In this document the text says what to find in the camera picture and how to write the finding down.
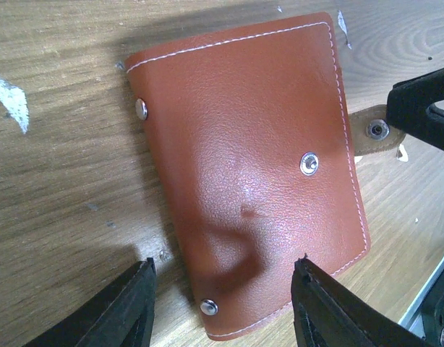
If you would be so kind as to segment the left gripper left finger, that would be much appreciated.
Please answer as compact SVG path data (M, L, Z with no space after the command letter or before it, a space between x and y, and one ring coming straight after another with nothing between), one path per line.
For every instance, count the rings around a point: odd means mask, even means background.
M152 257L139 261L27 346L149 346L157 275Z

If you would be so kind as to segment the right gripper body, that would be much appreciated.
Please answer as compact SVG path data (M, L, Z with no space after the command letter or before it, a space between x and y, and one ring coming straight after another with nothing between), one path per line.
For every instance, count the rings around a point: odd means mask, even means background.
M421 314L425 340L431 346L444 346L441 343L444 331L444 271L424 298Z

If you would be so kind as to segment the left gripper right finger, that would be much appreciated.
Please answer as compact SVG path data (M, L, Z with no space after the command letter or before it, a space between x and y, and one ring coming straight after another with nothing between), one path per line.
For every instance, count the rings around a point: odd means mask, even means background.
M298 346L428 346L374 310L307 257L291 282Z

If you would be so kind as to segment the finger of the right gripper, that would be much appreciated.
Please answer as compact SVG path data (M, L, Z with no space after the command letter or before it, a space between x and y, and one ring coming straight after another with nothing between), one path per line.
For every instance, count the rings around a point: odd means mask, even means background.
M388 93L386 121L444 151L444 68L396 83Z

